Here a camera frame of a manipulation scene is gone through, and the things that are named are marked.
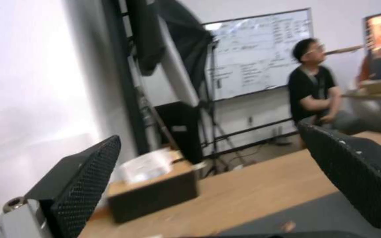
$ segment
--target man's hand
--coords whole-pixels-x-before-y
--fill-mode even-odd
[[[322,118],[320,118],[320,122],[323,123],[323,124],[329,124],[329,123],[332,123],[335,119],[336,115],[334,114],[327,114],[325,116],[323,116]]]

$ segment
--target light stand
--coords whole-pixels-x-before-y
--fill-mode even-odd
[[[208,46],[209,54],[210,54],[210,80],[211,80],[211,88],[210,89],[211,89],[211,93],[209,93],[209,90],[208,90],[209,85],[208,85],[207,79],[205,79],[204,84],[205,84],[205,92],[207,95],[207,102],[205,104],[201,105],[201,108],[203,108],[208,113],[208,116],[211,119],[211,130],[212,130],[211,135],[212,135],[212,144],[213,144],[213,149],[211,151],[211,154],[208,156],[213,161],[213,165],[210,167],[210,169],[208,170],[205,177],[210,175],[211,172],[213,172],[214,175],[218,174],[217,160],[225,166],[226,171],[229,170],[228,165],[224,161],[222,161],[218,155],[218,147],[217,147],[218,139],[216,137],[216,128],[218,129],[218,131],[222,135],[223,139],[225,139],[227,141],[228,145],[232,149],[235,148],[234,144],[232,143],[230,138],[226,136],[223,129],[216,122],[216,118],[215,118],[215,116],[216,116],[216,110],[215,110],[216,109],[216,107],[215,107],[216,89],[215,89],[215,87],[221,86],[221,82],[219,80],[215,79],[216,57],[215,57],[214,50],[216,49],[217,45],[218,45],[218,41],[213,41]],[[235,153],[236,153],[237,157],[239,158],[240,162],[242,164],[246,164],[245,160],[243,159],[243,157],[239,153],[239,151],[235,151]]]

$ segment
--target cable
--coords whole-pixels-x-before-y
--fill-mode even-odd
[[[251,153],[251,154],[248,154],[248,155],[241,155],[241,156],[237,156],[237,157],[234,157],[232,158],[231,160],[228,161],[227,163],[227,166],[229,167],[230,166],[230,163],[232,161],[234,161],[235,159],[239,159],[239,158],[242,158],[242,157],[248,157],[248,156],[251,156],[251,155],[255,155],[255,154],[258,154],[260,152],[260,149],[263,147],[264,144],[261,144],[258,146],[257,150],[254,152],[254,153]]]

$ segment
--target black softbox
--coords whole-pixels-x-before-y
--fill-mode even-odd
[[[213,37],[195,16],[176,0],[157,0],[156,4],[158,15],[167,24],[192,85],[199,94],[201,83],[205,81],[208,45],[213,42]]]

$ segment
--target person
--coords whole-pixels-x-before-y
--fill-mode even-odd
[[[365,131],[359,118],[340,110],[341,90],[332,72],[321,65],[325,60],[324,45],[317,39],[304,39],[295,45],[293,56],[301,64],[290,74],[287,85],[295,124],[303,121],[349,135]]]

